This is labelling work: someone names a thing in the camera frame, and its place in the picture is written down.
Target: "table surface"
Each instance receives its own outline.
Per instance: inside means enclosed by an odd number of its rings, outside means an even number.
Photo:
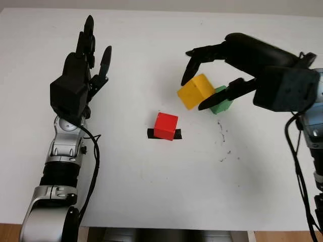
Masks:
[[[54,136],[49,84],[75,51],[88,14],[97,65],[112,45],[109,82],[90,104],[88,127],[101,165],[83,225],[220,230],[306,230],[283,129],[288,113],[252,104],[253,93],[219,115],[188,111],[177,90],[185,51],[242,32],[294,54],[314,52],[323,67],[322,18],[108,10],[4,9],[0,14],[0,222],[21,223]],[[216,61],[201,66],[214,87],[250,78]],[[182,140],[149,140],[157,113],[179,117]],[[292,129],[292,137],[297,137]],[[310,195],[318,193],[303,140],[299,158]],[[94,161],[84,157],[84,199]]]

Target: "yellow cube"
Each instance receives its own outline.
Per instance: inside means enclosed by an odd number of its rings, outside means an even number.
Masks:
[[[192,109],[202,101],[215,94],[216,90],[204,74],[189,80],[177,95],[180,97],[188,110]]]

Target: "wire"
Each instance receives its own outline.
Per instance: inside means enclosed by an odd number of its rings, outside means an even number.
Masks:
[[[298,142],[297,142],[297,149],[294,149],[294,146],[292,144],[292,141],[290,139],[289,136],[289,132],[288,132],[288,128],[290,126],[290,124],[295,121],[297,119],[297,117],[301,114],[301,112],[293,115],[286,123],[285,125],[285,136],[286,136],[286,140],[287,143],[289,145],[289,148],[291,149],[293,158],[294,158],[294,163],[295,163],[295,172],[297,175],[297,181],[298,181],[298,186],[299,186],[299,190],[302,196],[302,200],[305,206],[305,213],[306,213],[306,219],[307,219],[307,223],[308,223],[308,227],[309,227],[309,232],[311,234],[312,240],[313,242],[317,242],[317,238],[314,232],[314,228],[313,225],[321,232],[320,228],[318,227],[317,223],[315,222],[311,211],[310,211],[310,206],[309,206],[309,201],[308,201],[308,194],[307,194],[307,189],[306,189],[306,184],[305,184],[305,180],[303,177],[303,173],[297,158],[297,152],[298,152],[298,148],[299,148],[299,143],[300,143],[300,133],[299,133],[299,138],[298,138]]]
[[[301,143],[301,134],[302,134],[302,132],[299,131],[299,133],[298,133],[298,139],[297,139],[297,146],[296,146],[296,154],[298,153],[299,144]]]
[[[99,146],[97,144],[97,140],[101,137],[101,135],[96,135],[96,136],[93,136],[91,134],[91,132],[86,129],[85,127],[83,126],[78,126],[81,130],[83,130],[89,137],[86,137],[85,139],[91,139],[93,144],[94,144],[94,158],[95,158],[95,167],[94,167],[94,171],[93,171],[93,176],[92,176],[92,180],[91,180],[91,183],[90,183],[90,187],[89,187],[89,191],[87,193],[87,196],[86,196],[86,199],[85,199],[85,202],[84,202],[84,205],[83,207],[81,208],[80,210],[80,213],[79,213],[79,225],[81,224],[81,221],[83,219],[83,216],[84,216],[84,213],[85,213],[85,210],[87,208],[87,205],[90,201],[90,197],[94,191],[94,187],[95,187],[95,183],[96,183],[96,178],[97,178],[97,175],[98,175],[98,172],[99,172],[99,166],[100,166],[100,150],[99,150]]]

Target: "red cube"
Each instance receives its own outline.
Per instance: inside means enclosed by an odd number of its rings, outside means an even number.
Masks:
[[[158,113],[153,135],[157,138],[173,140],[178,117],[167,113]]]

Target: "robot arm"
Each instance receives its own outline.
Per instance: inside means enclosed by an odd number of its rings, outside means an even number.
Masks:
[[[77,241],[78,227],[95,185],[99,163],[96,150],[96,169],[89,194],[79,212],[73,205],[77,202],[77,177],[86,153],[83,137],[85,133],[91,135],[85,122],[91,114],[88,103],[108,81],[106,74],[112,50],[111,46],[106,48],[99,74],[91,78],[95,51],[93,25],[93,18],[89,16],[84,31],[80,32],[76,52],[67,56],[63,74],[50,85],[50,104],[58,115],[54,121],[56,134],[49,148],[43,177],[34,190],[22,225],[21,242]]]
[[[297,112],[287,122],[285,134],[292,149],[300,188],[302,187],[301,193],[311,236],[313,241],[317,241],[312,228],[316,223],[310,214],[297,152],[294,151],[288,134],[288,126],[296,120],[298,129],[304,131],[307,145],[314,158],[316,186],[323,192],[323,69],[309,69],[316,55],[301,53],[300,57],[297,57],[241,33],[229,34],[221,44],[195,48],[186,54],[191,59],[184,73],[182,85],[194,77],[201,63],[216,59],[223,59],[254,77],[249,81],[242,78],[234,80],[225,90],[201,102],[199,110],[213,107],[226,99],[234,100],[255,90],[253,104],[272,111]],[[322,229],[323,193],[315,196],[315,203],[316,216]]]

